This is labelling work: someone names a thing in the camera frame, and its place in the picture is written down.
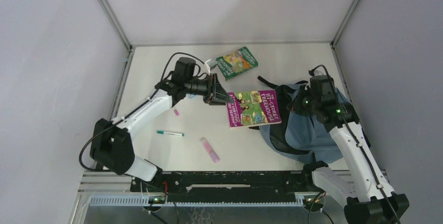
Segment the purple treehouse book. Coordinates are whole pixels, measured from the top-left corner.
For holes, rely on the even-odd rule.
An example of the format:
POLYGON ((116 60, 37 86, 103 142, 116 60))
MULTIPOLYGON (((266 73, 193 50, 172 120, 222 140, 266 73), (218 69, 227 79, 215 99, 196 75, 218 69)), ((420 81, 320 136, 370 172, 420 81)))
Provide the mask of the purple treehouse book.
POLYGON ((282 122, 275 90, 229 92, 226 104, 230 128, 256 127, 282 122))

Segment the blue student backpack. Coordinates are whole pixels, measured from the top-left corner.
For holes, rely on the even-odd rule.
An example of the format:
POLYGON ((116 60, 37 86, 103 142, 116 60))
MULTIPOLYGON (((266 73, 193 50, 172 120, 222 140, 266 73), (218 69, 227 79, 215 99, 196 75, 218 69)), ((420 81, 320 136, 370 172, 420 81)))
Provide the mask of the blue student backpack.
POLYGON ((343 158, 339 147, 316 116, 301 116, 288 109, 306 80, 276 85, 258 76, 258 80, 276 92, 282 122, 250 127, 259 131, 266 144, 278 154, 302 162, 334 163, 343 158))

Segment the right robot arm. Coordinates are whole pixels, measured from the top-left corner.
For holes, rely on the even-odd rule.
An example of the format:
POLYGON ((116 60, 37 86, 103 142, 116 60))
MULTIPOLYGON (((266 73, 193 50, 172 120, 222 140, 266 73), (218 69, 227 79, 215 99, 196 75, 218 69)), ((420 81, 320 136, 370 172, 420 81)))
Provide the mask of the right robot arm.
POLYGON ((302 116, 317 117, 337 144, 354 181, 349 185, 327 164, 317 162, 302 176, 304 188, 325 191, 343 207, 348 223, 400 223, 409 200, 395 192, 377 165, 354 107, 339 102, 333 78, 312 76, 289 108, 302 116))

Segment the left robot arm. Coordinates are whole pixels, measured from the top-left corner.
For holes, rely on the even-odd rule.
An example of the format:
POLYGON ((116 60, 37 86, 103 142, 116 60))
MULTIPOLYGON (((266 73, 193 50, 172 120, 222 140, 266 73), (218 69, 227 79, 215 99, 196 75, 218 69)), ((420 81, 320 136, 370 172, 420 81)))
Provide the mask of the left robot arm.
POLYGON ((201 79, 195 68, 201 60, 187 53, 179 53, 174 69, 163 73, 153 91, 135 108, 111 120, 100 119, 96 122, 89 156, 98 164, 117 175, 128 175, 143 180, 151 191, 163 185, 161 168, 137 156, 133 139, 157 116, 173 108, 188 94, 202 96, 209 105, 225 105, 233 99, 220 84, 217 74, 206 73, 201 79))

